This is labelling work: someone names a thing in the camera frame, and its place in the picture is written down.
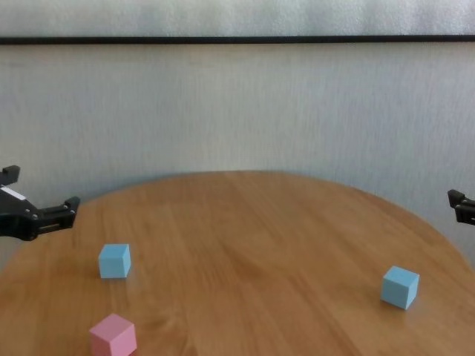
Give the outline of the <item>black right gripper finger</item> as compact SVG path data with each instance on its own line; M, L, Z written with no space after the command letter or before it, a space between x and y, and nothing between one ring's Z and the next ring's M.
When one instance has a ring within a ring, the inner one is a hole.
M463 193L451 189L448 191L448 201L455 212L458 223L475 224L475 202L473 200L468 199Z

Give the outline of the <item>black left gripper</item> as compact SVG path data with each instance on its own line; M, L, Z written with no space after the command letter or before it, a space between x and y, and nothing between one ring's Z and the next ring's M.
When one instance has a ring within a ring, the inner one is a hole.
M2 168L0 173L1 235L28 242L40 234L72 228L81 199L71 197L61 205L39 209L7 187L18 181L19 173L17 165Z

